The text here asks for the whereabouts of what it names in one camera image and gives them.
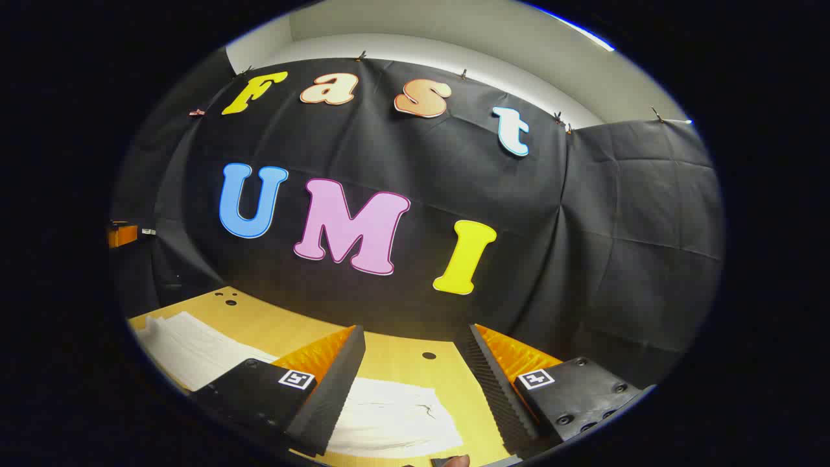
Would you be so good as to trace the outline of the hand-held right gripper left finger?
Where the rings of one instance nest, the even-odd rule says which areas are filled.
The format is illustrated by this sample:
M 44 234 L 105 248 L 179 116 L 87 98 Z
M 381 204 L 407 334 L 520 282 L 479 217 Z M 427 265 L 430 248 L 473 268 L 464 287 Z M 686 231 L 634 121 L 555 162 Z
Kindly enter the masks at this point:
M 259 446 L 323 455 L 365 349 L 364 328 L 349 326 L 273 363 L 240 361 L 190 399 Z

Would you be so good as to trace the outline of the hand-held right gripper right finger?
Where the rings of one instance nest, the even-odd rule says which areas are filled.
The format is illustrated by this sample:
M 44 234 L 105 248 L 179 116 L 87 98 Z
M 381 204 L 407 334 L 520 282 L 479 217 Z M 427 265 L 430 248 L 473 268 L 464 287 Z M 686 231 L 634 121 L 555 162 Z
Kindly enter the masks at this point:
M 592 359 L 562 361 L 477 323 L 468 328 L 468 366 L 504 448 L 521 457 L 603 426 L 644 394 Z

